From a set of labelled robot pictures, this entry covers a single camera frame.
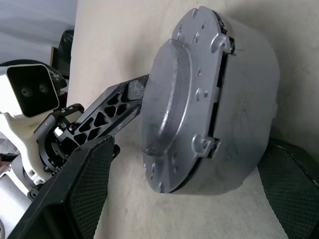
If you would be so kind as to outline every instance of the mounting bolt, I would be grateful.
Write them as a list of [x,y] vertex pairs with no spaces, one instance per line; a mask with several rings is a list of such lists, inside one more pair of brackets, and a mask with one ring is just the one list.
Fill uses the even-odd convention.
[[76,130],[76,127],[71,124],[71,125],[69,126],[69,130],[70,130],[71,132],[73,132],[74,130]]

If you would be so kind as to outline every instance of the camera lens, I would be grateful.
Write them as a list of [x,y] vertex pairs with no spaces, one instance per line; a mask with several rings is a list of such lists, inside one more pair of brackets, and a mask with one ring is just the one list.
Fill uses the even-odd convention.
[[30,88],[24,87],[24,88],[22,88],[21,92],[25,97],[32,96],[32,90]]
[[49,89],[48,89],[46,84],[40,84],[39,88],[40,88],[41,92],[44,94],[47,94],[49,92]]

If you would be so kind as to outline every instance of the white wall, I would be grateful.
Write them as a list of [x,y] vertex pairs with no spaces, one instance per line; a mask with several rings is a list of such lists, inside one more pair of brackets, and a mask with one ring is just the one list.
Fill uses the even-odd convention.
[[0,63],[49,63],[51,46],[75,25],[77,0],[0,0]]

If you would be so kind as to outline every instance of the gray floor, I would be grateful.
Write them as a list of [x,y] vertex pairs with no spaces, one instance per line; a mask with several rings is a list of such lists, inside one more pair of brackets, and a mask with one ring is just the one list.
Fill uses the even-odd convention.
[[[148,73],[179,19],[200,5],[269,39],[281,68],[272,135],[318,157],[317,0],[79,0],[69,104],[88,107],[108,86]],[[96,238],[287,238],[257,170],[220,196],[154,193],[144,179],[137,121],[117,136],[122,153],[111,168]]]

